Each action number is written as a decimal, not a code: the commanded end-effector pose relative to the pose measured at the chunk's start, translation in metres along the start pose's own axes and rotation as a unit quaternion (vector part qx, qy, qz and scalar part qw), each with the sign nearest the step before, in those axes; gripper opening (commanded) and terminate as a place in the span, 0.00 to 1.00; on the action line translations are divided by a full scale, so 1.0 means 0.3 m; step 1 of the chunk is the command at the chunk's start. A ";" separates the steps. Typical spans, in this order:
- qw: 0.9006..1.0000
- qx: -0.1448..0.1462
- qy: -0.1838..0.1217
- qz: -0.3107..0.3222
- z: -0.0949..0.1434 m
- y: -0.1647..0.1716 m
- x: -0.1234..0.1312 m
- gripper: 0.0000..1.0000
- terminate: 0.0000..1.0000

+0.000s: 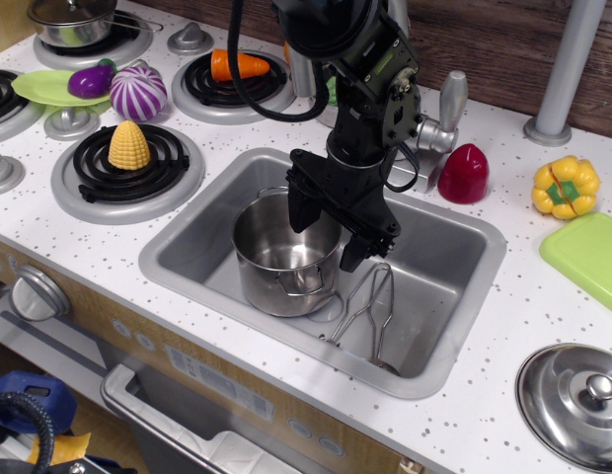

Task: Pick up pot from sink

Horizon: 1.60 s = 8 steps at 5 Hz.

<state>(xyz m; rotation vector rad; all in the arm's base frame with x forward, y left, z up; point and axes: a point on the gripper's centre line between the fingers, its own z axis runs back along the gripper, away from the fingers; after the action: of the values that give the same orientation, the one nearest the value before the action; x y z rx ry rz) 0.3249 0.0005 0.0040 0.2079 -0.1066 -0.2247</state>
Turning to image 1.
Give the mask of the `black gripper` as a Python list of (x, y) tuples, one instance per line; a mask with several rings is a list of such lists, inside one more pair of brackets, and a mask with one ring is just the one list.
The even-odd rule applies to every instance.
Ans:
[(342, 271), (354, 272), (372, 256), (387, 256), (401, 233), (384, 198), (394, 157), (390, 150), (380, 160), (360, 166), (344, 162), (333, 152), (322, 157), (292, 150), (286, 175), (292, 230), (303, 232), (325, 211), (350, 233), (340, 261)]

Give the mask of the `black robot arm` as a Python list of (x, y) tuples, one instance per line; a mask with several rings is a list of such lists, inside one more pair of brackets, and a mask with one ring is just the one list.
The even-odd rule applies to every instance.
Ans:
[(340, 268), (386, 256), (401, 226), (384, 188), (401, 143), (419, 126), (417, 55), (382, 1), (278, 1), (288, 44), (337, 72), (338, 114), (318, 156), (290, 153), (289, 221), (300, 233), (327, 212), (350, 234)]

